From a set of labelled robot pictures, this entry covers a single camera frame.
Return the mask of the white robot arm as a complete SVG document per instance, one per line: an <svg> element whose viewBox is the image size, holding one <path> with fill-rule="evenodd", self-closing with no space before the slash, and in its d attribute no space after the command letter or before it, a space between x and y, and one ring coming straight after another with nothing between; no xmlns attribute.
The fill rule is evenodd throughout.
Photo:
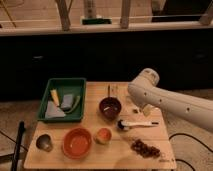
<svg viewBox="0 0 213 171"><path fill-rule="evenodd" d="M213 100L158 88L159 80L155 70L143 69L128 83L133 103L139 108L156 106L213 133Z"/></svg>

